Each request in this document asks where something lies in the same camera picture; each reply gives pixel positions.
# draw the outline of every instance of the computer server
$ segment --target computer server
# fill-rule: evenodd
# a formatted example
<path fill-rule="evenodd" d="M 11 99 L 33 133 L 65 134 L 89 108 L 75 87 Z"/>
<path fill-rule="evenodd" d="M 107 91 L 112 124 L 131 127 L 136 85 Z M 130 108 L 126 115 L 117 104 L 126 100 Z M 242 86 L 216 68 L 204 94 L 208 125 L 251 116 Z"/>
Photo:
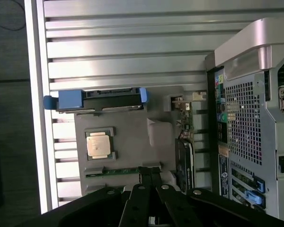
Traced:
<path fill-rule="evenodd" d="M 213 191 L 284 220 L 284 17 L 205 59 Z"/>

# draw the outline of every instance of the black mounting arm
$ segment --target black mounting arm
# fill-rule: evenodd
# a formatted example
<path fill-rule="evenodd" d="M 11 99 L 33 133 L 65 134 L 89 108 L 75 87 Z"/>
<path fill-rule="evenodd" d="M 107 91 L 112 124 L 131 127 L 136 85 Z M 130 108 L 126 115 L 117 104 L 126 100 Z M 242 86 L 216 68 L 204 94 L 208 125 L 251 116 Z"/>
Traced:
<path fill-rule="evenodd" d="M 150 224 L 154 217 L 155 224 Z M 140 184 L 121 193 L 103 188 L 58 207 L 19 227 L 233 227 L 282 226 L 284 221 L 204 189 L 186 195 L 163 184 L 160 169 L 140 167 Z"/>

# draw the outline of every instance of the black floor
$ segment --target black floor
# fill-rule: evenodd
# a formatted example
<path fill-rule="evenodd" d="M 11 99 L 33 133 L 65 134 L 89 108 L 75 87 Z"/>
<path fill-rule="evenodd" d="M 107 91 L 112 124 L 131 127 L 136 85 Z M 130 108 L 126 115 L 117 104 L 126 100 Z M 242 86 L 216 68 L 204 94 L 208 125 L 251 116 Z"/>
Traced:
<path fill-rule="evenodd" d="M 17 27 L 23 21 L 15 3 L 0 0 L 0 24 Z M 26 29 L 0 28 L 0 227 L 40 213 L 34 139 Z"/>

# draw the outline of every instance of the screw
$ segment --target screw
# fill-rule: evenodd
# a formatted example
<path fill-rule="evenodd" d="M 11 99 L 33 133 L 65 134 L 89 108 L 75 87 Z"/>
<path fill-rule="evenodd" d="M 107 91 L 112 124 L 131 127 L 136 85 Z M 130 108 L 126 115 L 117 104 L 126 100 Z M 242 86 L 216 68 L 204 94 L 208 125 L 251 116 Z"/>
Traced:
<path fill-rule="evenodd" d="M 162 187 L 161 187 L 162 189 L 168 189 L 169 188 L 169 186 L 168 185 L 162 185 Z"/>
<path fill-rule="evenodd" d="M 194 190 L 193 192 L 194 192 L 195 195 L 201 195 L 202 194 L 202 192 L 199 191 L 199 190 Z"/>

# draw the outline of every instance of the cable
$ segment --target cable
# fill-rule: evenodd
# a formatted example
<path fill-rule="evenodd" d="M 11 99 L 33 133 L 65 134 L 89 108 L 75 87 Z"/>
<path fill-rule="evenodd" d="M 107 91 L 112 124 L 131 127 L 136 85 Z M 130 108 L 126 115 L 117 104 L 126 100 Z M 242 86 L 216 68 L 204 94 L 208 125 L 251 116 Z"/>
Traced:
<path fill-rule="evenodd" d="M 0 27 L 3 28 L 3 29 L 5 29 L 5 30 L 8 30 L 8 31 L 20 31 L 20 30 L 22 30 L 23 28 L 25 28 L 25 26 L 27 25 L 27 24 L 26 24 L 26 21 L 25 21 L 25 9 L 24 9 L 24 7 L 23 7 L 19 2 L 17 2 L 16 0 L 9 0 L 9 1 L 12 1 L 12 2 L 16 3 L 18 6 L 20 6 L 21 10 L 23 11 L 23 15 L 24 15 L 24 24 L 23 24 L 21 27 L 19 27 L 19 28 L 9 28 L 9 27 L 5 27 L 5 26 L 2 26 L 2 25 L 0 25 Z"/>

